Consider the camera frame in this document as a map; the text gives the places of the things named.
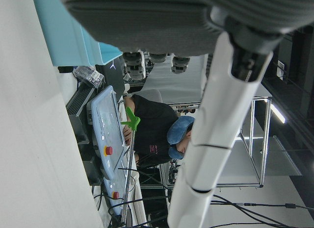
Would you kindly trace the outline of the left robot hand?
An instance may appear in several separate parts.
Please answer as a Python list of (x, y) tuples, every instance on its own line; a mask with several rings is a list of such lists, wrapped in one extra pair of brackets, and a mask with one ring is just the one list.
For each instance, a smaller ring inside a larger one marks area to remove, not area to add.
[(60, 1), (96, 41), (123, 52), (213, 53), (168, 213), (171, 228), (202, 227), (272, 52), (314, 21), (314, 0)]

